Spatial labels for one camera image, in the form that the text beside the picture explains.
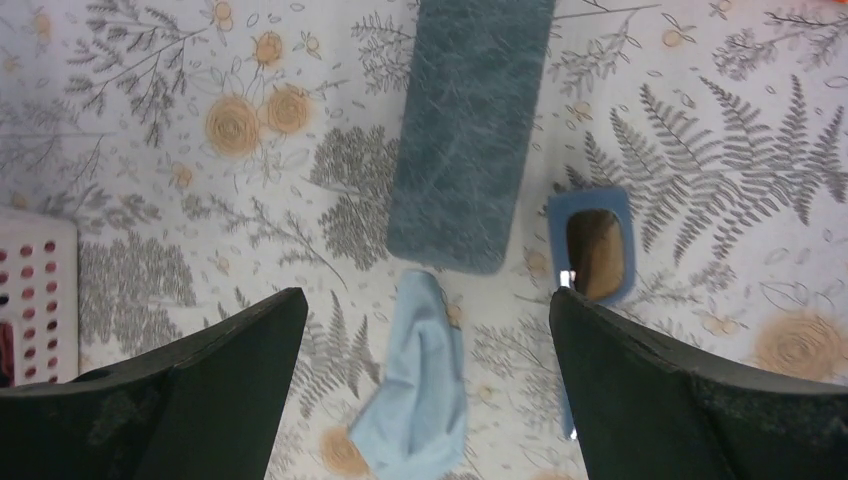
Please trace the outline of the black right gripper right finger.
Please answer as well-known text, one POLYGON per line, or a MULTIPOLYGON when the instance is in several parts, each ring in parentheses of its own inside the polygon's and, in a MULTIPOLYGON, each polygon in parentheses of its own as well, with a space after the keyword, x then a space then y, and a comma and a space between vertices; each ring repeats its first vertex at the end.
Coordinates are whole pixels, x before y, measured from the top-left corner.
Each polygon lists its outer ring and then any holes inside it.
POLYGON ((549 323, 592 479, 843 479, 847 390, 692 347, 562 288, 549 323))

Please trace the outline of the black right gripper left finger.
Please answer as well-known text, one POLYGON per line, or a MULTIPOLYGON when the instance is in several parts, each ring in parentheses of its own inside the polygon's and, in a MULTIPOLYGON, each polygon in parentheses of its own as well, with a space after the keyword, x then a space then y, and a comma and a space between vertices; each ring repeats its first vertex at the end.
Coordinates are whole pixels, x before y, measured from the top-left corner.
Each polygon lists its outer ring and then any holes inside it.
POLYGON ((1 393, 5 479, 261 479, 308 316, 299 288, 66 383, 1 393))

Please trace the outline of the blue frame sunglasses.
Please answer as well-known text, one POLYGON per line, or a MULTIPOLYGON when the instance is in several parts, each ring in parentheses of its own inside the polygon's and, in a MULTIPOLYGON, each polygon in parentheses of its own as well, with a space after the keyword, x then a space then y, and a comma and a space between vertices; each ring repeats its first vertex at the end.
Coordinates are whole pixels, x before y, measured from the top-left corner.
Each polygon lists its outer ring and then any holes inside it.
POLYGON ((602 388, 623 377, 630 341, 608 308, 633 283, 633 230, 621 187, 564 192, 547 202, 555 289, 548 324, 557 358, 562 430, 575 441, 585 425, 621 417, 602 388))

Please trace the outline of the dark blue glasses case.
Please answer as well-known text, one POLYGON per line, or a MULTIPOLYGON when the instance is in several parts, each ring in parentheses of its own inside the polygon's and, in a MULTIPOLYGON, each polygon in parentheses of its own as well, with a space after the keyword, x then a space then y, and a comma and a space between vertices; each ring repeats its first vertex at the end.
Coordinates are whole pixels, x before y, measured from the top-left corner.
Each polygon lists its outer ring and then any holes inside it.
POLYGON ((504 263, 555 5, 420 4, 386 246, 479 275, 504 263))

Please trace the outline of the light blue cleaning cloth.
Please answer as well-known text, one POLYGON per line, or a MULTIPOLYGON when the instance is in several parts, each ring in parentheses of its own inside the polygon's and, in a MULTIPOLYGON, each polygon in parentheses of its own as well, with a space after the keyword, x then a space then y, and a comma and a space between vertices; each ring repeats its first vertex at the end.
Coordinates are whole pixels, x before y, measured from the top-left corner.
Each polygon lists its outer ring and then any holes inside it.
POLYGON ((397 285, 380 386, 349 429, 379 479, 440 479, 463 459, 464 345, 437 279, 406 270, 397 285))

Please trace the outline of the white perforated plastic basket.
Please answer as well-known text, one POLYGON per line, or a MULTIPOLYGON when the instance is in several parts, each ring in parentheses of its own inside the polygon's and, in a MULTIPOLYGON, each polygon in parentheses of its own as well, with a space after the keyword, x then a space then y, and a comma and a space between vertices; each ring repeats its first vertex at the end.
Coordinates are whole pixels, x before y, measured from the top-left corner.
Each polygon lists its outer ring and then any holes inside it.
POLYGON ((1 209, 1 386, 79 375, 78 231, 68 220, 1 209))

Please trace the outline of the floral grey tablecloth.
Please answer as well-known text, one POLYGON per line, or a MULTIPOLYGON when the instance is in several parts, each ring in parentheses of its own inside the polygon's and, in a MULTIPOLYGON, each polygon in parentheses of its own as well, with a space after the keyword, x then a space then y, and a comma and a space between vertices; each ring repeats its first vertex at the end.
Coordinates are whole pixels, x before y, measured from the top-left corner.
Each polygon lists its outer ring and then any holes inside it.
MULTIPOLYGON (((310 306, 261 479, 374 479, 387 224, 424 1, 5 1, 1 205, 78 231, 79 374, 287 287, 310 306)), ((621 187, 613 309, 754 368, 847 381, 847 5, 555 5, 506 257, 433 267, 463 335, 448 479, 585 479, 562 430, 547 202, 621 187)))

